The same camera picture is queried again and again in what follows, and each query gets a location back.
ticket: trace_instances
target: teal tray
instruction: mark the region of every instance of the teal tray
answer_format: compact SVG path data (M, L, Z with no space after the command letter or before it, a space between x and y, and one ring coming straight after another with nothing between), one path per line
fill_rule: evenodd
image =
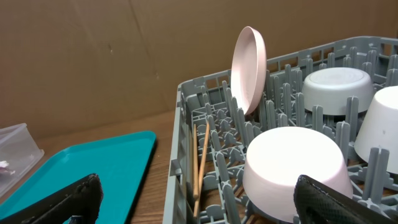
M0 219L95 173L104 193L96 223L124 223L138 198L155 142L155 133L143 131L68 147L0 205Z

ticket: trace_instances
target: dish rack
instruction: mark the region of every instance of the dish rack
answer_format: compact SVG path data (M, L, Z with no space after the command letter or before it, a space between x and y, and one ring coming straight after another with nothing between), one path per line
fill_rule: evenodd
M398 184L386 172L388 149L373 148L369 163L360 163L354 142L363 122L358 99L347 99L346 116L323 115L315 105L304 109L301 93L304 78L316 70L353 67L367 72L374 88L398 85L398 39L353 37L301 50L267 61L263 99L253 114L245 116L229 88L231 71L223 71L181 83L177 90L170 168L163 224L249 223L253 216L284 223L261 212L243 192L243 171L250 142L268 129L283 126L312 128L339 145L348 164L353 200L389 218L398 217ZM198 130L198 159L202 157L206 120L210 143L203 192L218 191L220 204L207 206L193 218L193 124ZM294 223L300 223L298 217Z

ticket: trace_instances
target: clear plastic container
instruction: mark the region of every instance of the clear plastic container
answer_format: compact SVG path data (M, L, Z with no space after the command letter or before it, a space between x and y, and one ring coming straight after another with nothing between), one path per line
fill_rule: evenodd
M0 162L6 161L10 172L0 173L0 196L20 180L43 156L26 124L0 129Z

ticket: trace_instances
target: plastic tray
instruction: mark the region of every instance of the plastic tray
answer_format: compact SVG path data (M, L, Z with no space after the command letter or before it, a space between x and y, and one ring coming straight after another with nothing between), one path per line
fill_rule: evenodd
M377 90L398 85L398 72L393 70L398 69L397 49L397 39L353 37L269 59L267 67L271 71L266 74L264 97L253 116L245 117L231 96L230 70L181 83L177 90L163 223L247 223L254 214L281 223L258 210L242 191L247 146L268 129L301 126L326 134L339 145L347 161L358 161L353 146L364 116L358 114L358 99L348 99L345 117L324 116L321 106L307 113L301 93L303 80L318 69L354 67L368 72ZM215 195L220 196L221 203L207 206L194 220L191 130L195 123L200 159L206 120L211 129L206 160L213 163L215 170L205 174L203 191L218 191ZM348 171L354 188L353 200L387 217L396 217L398 195L381 194L383 189L398 191L398 185L382 168L381 164L388 161L385 153L384 149L372 150L369 161L374 162L349 166Z
M0 219L95 173L104 192L96 223L124 223L155 140L153 132L143 131L79 144L58 152L0 206Z

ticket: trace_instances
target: cardboard wall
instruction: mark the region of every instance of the cardboard wall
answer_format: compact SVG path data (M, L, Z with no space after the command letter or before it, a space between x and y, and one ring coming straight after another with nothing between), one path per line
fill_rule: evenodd
M398 1L4 0L0 127L40 138L173 110L179 83L231 66L244 26L271 58L397 37Z

